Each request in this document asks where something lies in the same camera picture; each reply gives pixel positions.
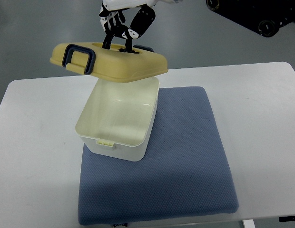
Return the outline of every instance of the white plastic box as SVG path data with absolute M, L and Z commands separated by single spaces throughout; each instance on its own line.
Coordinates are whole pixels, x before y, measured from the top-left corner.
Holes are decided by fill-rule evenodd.
M 159 81 L 130 83 L 98 79 L 76 124 L 76 132 L 97 154 L 137 162 L 151 134 Z

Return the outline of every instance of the textured fabric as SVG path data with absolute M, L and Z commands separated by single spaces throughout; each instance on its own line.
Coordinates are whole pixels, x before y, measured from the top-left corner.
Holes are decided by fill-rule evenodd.
M 238 201 L 212 109 L 201 87 L 161 88 L 144 158 L 83 150 L 79 223 L 234 213 Z

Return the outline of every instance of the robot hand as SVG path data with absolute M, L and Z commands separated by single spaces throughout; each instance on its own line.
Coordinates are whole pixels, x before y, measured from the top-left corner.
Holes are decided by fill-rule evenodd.
M 158 1 L 178 3 L 182 0 L 103 0 L 99 16 L 106 37 L 102 47 L 110 49 L 112 39 L 119 37 L 126 39 L 126 48 L 120 51 L 135 53 L 132 50 L 132 40 L 141 37 L 154 21 L 156 15 L 151 7 Z M 125 17 L 122 11 L 135 7 L 141 9 L 128 28 L 123 25 Z

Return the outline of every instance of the container lid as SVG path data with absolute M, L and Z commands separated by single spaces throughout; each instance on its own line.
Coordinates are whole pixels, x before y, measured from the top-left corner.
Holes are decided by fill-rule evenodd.
M 167 72 L 164 56 L 138 48 L 133 48 L 138 54 L 124 53 L 120 48 L 124 46 L 112 44 L 107 50 L 102 43 L 63 43 L 53 49 L 50 62 L 112 82 L 133 82 Z

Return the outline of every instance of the black wheel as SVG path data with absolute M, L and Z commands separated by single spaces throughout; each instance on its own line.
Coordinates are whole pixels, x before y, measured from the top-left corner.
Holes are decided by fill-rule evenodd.
M 258 31 L 263 37 L 272 37 L 279 29 L 279 26 L 273 20 L 262 20 L 258 24 Z
M 212 11 L 215 11 L 219 8 L 219 0 L 206 0 L 206 5 Z

